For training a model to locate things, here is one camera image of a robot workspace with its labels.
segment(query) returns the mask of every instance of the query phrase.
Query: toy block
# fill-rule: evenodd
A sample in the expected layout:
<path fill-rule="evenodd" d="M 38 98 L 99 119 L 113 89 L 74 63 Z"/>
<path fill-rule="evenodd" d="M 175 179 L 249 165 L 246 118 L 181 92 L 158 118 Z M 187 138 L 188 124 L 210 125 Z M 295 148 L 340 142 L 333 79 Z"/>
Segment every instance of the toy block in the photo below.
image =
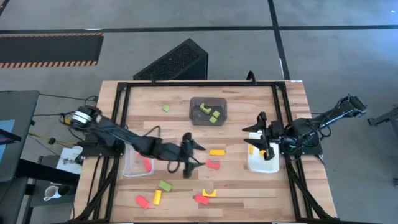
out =
<path fill-rule="evenodd" d="M 152 163 L 150 162 L 150 159 L 144 159 L 144 167 L 147 172 L 152 171 Z"/>
<path fill-rule="evenodd" d="M 254 146 L 253 145 L 249 145 L 249 154 L 253 155 L 253 150 L 254 150 Z"/>
<path fill-rule="evenodd" d="M 213 112 L 213 117 L 218 118 L 220 116 L 220 112 L 214 111 Z"/>
<path fill-rule="evenodd" d="M 215 197 L 216 196 L 216 190 L 214 190 L 213 193 L 208 194 L 208 193 L 206 193 L 206 190 L 203 189 L 201 194 L 202 194 L 202 196 L 206 196 L 206 197 Z"/>
<path fill-rule="evenodd" d="M 162 191 L 155 190 L 154 205 L 160 204 L 160 196 L 162 196 Z"/>
<path fill-rule="evenodd" d="M 217 118 L 215 118 L 215 117 L 211 117 L 211 118 L 209 119 L 209 121 L 210 121 L 210 122 L 212 122 L 212 123 L 214 124 L 214 123 L 216 123 L 216 122 L 217 122 Z"/>
<path fill-rule="evenodd" d="M 213 169 L 219 169 L 220 168 L 220 163 L 212 163 L 211 160 L 207 160 L 207 166 L 211 167 Z"/>
<path fill-rule="evenodd" d="M 195 201 L 199 202 L 199 203 L 202 203 L 204 205 L 207 205 L 209 203 L 209 199 L 204 197 L 204 196 L 202 196 L 202 195 L 200 195 L 200 194 L 197 194 L 195 196 Z"/>
<path fill-rule="evenodd" d="M 211 156 L 225 156 L 224 149 L 210 149 Z"/>
<path fill-rule="evenodd" d="M 202 104 L 199 106 L 199 108 L 200 108 L 200 110 L 202 110 L 205 114 L 210 114 L 210 112 L 211 112 L 211 108 L 205 108 L 205 103 L 202 103 Z"/>
<path fill-rule="evenodd" d="M 172 189 L 172 186 L 170 184 L 164 182 L 163 180 L 160 181 L 158 186 L 167 192 L 169 192 Z"/>
<path fill-rule="evenodd" d="M 166 112 L 169 112 L 170 106 L 169 105 L 164 105 L 163 106 L 163 110 L 166 111 Z"/>
<path fill-rule="evenodd" d="M 136 197 L 136 202 L 137 204 L 139 204 L 139 206 L 141 206 L 144 209 L 149 208 L 150 203 L 141 195 L 138 195 Z"/>

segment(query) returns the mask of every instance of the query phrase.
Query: cup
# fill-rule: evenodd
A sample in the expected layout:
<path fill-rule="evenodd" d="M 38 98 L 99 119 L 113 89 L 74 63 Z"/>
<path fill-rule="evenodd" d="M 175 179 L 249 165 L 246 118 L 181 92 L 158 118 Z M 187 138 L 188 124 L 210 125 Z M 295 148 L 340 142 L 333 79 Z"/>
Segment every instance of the cup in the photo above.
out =
<path fill-rule="evenodd" d="M 58 192 L 59 187 L 57 186 L 50 186 L 45 189 L 44 198 L 45 202 L 49 201 L 51 198 L 60 198 L 61 195 Z"/>

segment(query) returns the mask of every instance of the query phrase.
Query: black computer case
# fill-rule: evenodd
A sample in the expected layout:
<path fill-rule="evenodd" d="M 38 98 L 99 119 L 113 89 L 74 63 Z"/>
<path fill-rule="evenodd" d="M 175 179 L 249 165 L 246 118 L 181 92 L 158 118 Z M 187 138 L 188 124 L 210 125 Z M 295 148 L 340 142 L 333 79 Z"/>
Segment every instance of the black computer case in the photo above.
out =
<path fill-rule="evenodd" d="M 154 63 L 142 69 L 134 80 L 206 80 L 208 53 L 187 39 Z"/>

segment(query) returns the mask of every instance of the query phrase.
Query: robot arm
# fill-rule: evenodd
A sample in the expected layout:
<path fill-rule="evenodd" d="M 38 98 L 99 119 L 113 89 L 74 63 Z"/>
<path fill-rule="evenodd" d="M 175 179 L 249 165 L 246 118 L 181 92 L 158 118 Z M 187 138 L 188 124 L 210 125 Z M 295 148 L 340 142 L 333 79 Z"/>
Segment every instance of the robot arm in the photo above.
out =
<path fill-rule="evenodd" d="M 192 139 L 191 133 L 184 134 L 181 146 L 172 143 L 163 143 L 162 138 L 139 136 L 116 125 L 109 118 L 102 116 L 102 112 L 98 108 L 92 106 L 81 106 L 74 112 L 72 116 L 72 128 L 77 131 L 94 134 L 98 138 L 98 141 L 108 146 L 110 150 L 116 145 L 114 143 L 115 139 L 118 139 L 132 145 L 144 157 L 169 162 L 184 162 L 184 178 L 189 178 L 194 168 L 205 164 L 198 162 L 193 157 L 194 149 L 205 149 Z"/>
<path fill-rule="evenodd" d="M 281 126 L 279 121 L 271 121 L 271 125 L 267 127 L 266 114 L 261 112 L 257 117 L 257 124 L 242 130 L 247 132 L 261 131 L 261 138 L 244 139 L 244 141 L 260 150 L 265 150 L 264 159 L 268 161 L 275 156 L 273 148 L 270 147 L 270 142 L 282 143 L 287 149 L 303 147 L 306 141 L 315 136 L 317 137 L 318 133 L 322 137 L 330 135 L 322 133 L 322 130 L 329 128 L 329 125 L 342 118 L 360 117 L 366 113 L 366 108 L 367 106 L 357 96 L 348 95 L 340 99 L 335 107 L 319 114 L 317 117 L 296 119 L 285 128 Z"/>

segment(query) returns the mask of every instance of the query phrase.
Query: wooden board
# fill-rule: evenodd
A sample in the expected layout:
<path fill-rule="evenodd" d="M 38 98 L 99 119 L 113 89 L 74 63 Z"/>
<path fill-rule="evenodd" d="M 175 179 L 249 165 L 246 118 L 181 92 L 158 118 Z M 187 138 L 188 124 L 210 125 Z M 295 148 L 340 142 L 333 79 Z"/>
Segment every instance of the wooden board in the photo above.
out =
<path fill-rule="evenodd" d="M 103 82 L 98 107 L 105 116 L 111 116 L 117 82 Z M 310 117 L 303 83 L 286 82 L 293 119 Z M 189 120 L 189 102 L 194 96 L 223 97 L 228 102 L 228 119 L 223 126 L 193 126 Z M 279 93 L 282 111 L 283 100 Z M 170 111 L 164 112 L 163 105 Z M 155 174 L 148 177 L 127 178 L 123 157 L 119 166 L 118 181 L 114 195 L 112 222 L 269 222 L 294 221 L 285 162 L 280 158 L 280 171 L 275 174 L 259 174 L 248 171 L 248 145 L 243 139 L 248 133 L 242 128 L 256 122 L 256 116 L 267 113 L 269 121 L 276 120 L 272 90 L 270 87 L 134 87 L 129 99 L 126 124 L 137 134 L 144 134 L 152 127 L 162 127 L 165 142 L 180 144 L 181 137 L 191 132 L 197 143 L 207 148 L 195 152 L 199 161 L 220 161 L 220 170 L 207 166 L 195 169 L 190 179 L 182 178 L 182 169 L 175 174 L 167 172 L 167 163 L 155 161 Z M 209 149 L 225 149 L 223 157 L 209 156 Z M 308 189 L 318 203 L 330 215 L 335 216 L 325 168 L 313 156 L 303 156 L 303 166 Z M 86 206 L 88 191 L 96 159 L 83 164 L 75 199 L 76 213 Z M 160 205 L 151 204 L 147 210 L 139 207 L 134 199 L 144 196 L 152 203 L 160 180 L 173 185 L 171 192 L 163 192 Z M 194 201 L 194 195 L 202 189 L 217 190 L 217 197 L 210 198 L 208 205 Z M 302 196 L 298 194 L 302 216 L 305 209 Z M 102 203 L 101 215 L 104 215 Z"/>

